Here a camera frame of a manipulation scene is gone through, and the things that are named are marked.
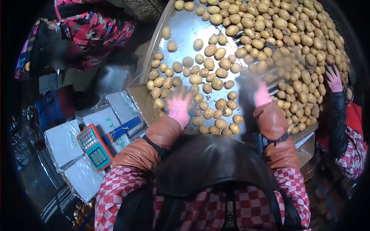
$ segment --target black strap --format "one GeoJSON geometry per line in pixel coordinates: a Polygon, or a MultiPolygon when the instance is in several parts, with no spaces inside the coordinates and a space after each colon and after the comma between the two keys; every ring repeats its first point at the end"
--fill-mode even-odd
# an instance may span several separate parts
{"type": "Polygon", "coordinates": [[[173,231],[179,225],[184,200],[176,197],[165,197],[161,212],[155,224],[155,231],[173,231]]]}
{"type": "Polygon", "coordinates": [[[148,142],[148,144],[150,144],[151,146],[153,146],[153,148],[158,152],[158,155],[159,157],[163,160],[165,159],[167,156],[168,156],[168,150],[165,149],[164,147],[159,147],[158,145],[156,145],[155,143],[153,143],[148,137],[147,135],[144,135],[142,137],[144,140],[146,140],[148,142]]]}
{"type": "Polygon", "coordinates": [[[287,132],[285,132],[280,138],[278,138],[277,140],[267,140],[267,145],[271,144],[271,143],[274,143],[275,146],[276,146],[276,143],[279,143],[279,142],[284,142],[286,141],[286,139],[288,139],[289,135],[287,132]]]}
{"type": "Polygon", "coordinates": [[[301,218],[299,217],[293,201],[287,197],[282,189],[280,189],[280,194],[285,206],[284,231],[304,230],[305,228],[302,227],[301,218]]]}
{"type": "Polygon", "coordinates": [[[152,230],[153,185],[129,193],[122,201],[113,231],[152,230]]]}
{"type": "Polygon", "coordinates": [[[234,231],[238,229],[238,222],[236,220],[236,203],[234,195],[234,183],[226,182],[225,184],[226,191],[226,203],[225,203],[225,221],[222,226],[224,231],[234,231]]]}
{"type": "Polygon", "coordinates": [[[278,231],[283,230],[279,203],[276,199],[275,193],[273,191],[264,191],[263,193],[265,194],[267,200],[269,201],[270,211],[274,215],[277,230],[278,231]]]}

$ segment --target red checkered jacket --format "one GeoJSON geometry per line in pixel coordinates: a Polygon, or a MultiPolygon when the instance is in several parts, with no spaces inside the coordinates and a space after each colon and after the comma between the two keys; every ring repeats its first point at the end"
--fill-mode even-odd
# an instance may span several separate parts
{"type": "MultiPolygon", "coordinates": [[[[291,198],[302,220],[302,226],[310,223],[309,199],[302,174],[293,168],[272,170],[283,192],[291,198]]],[[[108,172],[96,197],[95,230],[113,231],[114,222],[122,199],[130,192],[143,187],[147,178],[143,171],[127,166],[116,166],[108,172]]],[[[284,224],[285,207],[280,192],[275,192],[279,203],[282,223],[284,224]]],[[[159,217],[164,197],[156,195],[153,187],[154,217],[153,227],[159,217]]],[[[236,214],[239,230],[276,230],[275,219],[270,213],[270,206],[262,190],[248,186],[244,190],[235,190],[236,214]]],[[[225,193],[207,188],[194,200],[185,201],[180,217],[180,231],[186,230],[221,230],[225,219],[225,193]]]]}

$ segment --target stainless steel surface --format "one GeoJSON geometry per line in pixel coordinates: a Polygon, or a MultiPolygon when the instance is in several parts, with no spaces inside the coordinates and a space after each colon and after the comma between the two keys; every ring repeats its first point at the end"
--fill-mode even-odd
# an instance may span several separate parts
{"type": "MultiPolygon", "coordinates": [[[[186,11],[185,9],[181,11],[176,11],[174,9],[174,0],[170,0],[168,5],[166,6],[165,13],[162,15],[161,20],[156,28],[156,31],[153,35],[151,44],[149,46],[149,50],[147,53],[147,56],[145,58],[144,62],[144,69],[142,72],[141,77],[141,84],[145,84],[148,81],[148,73],[152,70],[151,62],[154,60],[154,54],[156,52],[162,52],[164,54],[164,59],[161,60],[161,63],[166,63],[168,67],[172,68],[172,64],[175,61],[178,61],[182,63],[182,59],[186,56],[190,56],[193,59],[197,54],[203,55],[204,59],[207,58],[204,55],[205,48],[209,45],[208,40],[212,35],[219,36],[221,34],[225,34],[226,29],[222,26],[214,26],[209,21],[203,21],[201,16],[198,16],[195,14],[195,9],[199,6],[202,6],[206,9],[206,5],[201,4],[199,0],[193,1],[195,6],[193,11],[186,11]],[[162,37],[162,28],[165,26],[169,26],[171,28],[171,37],[168,40],[165,40],[162,37]],[[203,48],[200,51],[195,51],[193,48],[193,42],[196,39],[201,39],[203,41],[203,48]],[[177,45],[178,49],[175,52],[169,52],[167,50],[167,43],[170,40],[174,40],[177,45]]],[[[234,55],[235,51],[242,47],[243,45],[239,42],[239,38],[241,36],[242,31],[239,32],[238,35],[236,35],[234,38],[229,37],[228,43],[224,46],[220,44],[216,44],[217,48],[223,47],[226,49],[226,55],[227,58],[229,55],[234,55]]],[[[210,71],[209,73],[215,73],[216,69],[219,68],[218,62],[214,56],[210,57],[215,63],[215,69],[213,71],[210,71]]],[[[236,63],[241,64],[244,67],[247,67],[248,65],[244,63],[243,59],[237,59],[236,63]]],[[[198,65],[201,69],[204,68],[204,65],[198,65]]],[[[156,68],[159,71],[159,76],[162,76],[166,78],[165,74],[160,72],[159,67],[156,68]]],[[[271,68],[268,72],[275,73],[277,70],[276,67],[271,68]]],[[[175,73],[174,76],[179,76],[182,81],[183,85],[186,85],[188,87],[191,86],[189,82],[189,77],[185,77],[183,73],[175,73]]],[[[239,77],[240,74],[233,74],[232,72],[228,71],[228,77],[225,79],[222,79],[224,82],[228,80],[233,80],[235,82],[235,86],[231,89],[225,89],[222,88],[221,90],[212,90],[211,93],[207,94],[202,90],[202,87],[206,82],[205,78],[203,78],[203,82],[199,84],[199,92],[204,95],[204,101],[208,102],[209,108],[212,108],[216,110],[215,103],[217,100],[223,98],[225,100],[228,100],[227,95],[230,91],[236,91],[239,93],[240,87],[235,81],[237,77],[239,77]]],[[[268,90],[270,92],[270,95],[276,94],[277,90],[277,83],[280,81],[277,76],[275,76],[274,83],[269,84],[268,90]]],[[[233,123],[232,117],[236,114],[244,114],[243,109],[239,107],[239,99],[236,99],[235,102],[238,104],[238,108],[233,111],[233,115],[230,117],[222,116],[221,118],[225,119],[229,124],[233,123]]],[[[206,127],[214,125],[215,119],[205,119],[204,125],[206,127]]],[[[198,127],[194,126],[192,123],[188,125],[188,128],[198,130],[198,127]]],[[[246,131],[246,123],[242,123],[240,125],[240,133],[238,135],[233,135],[236,139],[241,139],[241,136],[246,131]]]]}

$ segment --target person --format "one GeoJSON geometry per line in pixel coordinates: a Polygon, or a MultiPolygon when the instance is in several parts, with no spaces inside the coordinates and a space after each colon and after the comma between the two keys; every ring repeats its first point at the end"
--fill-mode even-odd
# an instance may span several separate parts
{"type": "Polygon", "coordinates": [[[361,107],[352,102],[346,104],[347,94],[343,91],[336,65],[326,65],[325,68],[331,91],[328,107],[330,117],[329,123],[323,123],[316,133],[317,142],[323,151],[331,154],[348,179],[356,179],[364,170],[368,150],[363,139],[361,107]]]}
{"type": "Polygon", "coordinates": [[[266,162],[231,137],[182,134],[192,97],[178,87],[168,115],[114,157],[97,193],[95,230],[306,230],[309,198],[288,123],[266,85],[252,86],[266,162]]]}

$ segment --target brown leather jacket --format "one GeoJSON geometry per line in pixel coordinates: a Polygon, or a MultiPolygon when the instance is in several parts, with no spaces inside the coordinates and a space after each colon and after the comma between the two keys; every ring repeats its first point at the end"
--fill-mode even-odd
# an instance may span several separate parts
{"type": "MultiPolygon", "coordinates": [[[[288,123],[276,102],[256,108],[253,116],[257,120],[260,132],[269,140],[280,138],[288,129],[288,123]]],[[[179,123],[165,115],[160,121],[150,126],[145,134],[155,144],[170,149],[182,133],[179,123]]],[[[289,137],[284,142],[270,144],[265,150],[271,169],[292,167],[299,170],[299,158],[293,140],[289,137]]],[[[136,167],[152,171],[160,162],[158,152],[144,139],[135,139],[122,149],[113,160],[116,165],[136,167]]]]}

